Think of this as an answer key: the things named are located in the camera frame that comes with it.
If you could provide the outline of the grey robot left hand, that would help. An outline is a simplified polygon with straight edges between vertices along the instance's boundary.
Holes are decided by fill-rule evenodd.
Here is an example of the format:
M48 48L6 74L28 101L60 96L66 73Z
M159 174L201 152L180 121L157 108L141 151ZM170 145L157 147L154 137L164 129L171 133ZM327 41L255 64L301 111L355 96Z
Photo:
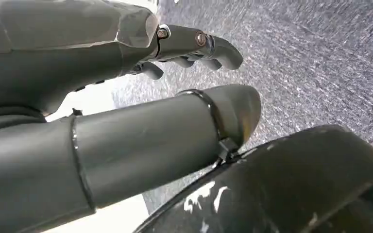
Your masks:
M162 25L119 0L0 0L0 233L35 233L94 214L241 147L260 97L230 84L52 122L67 94L156 62L238 69L229 41Z

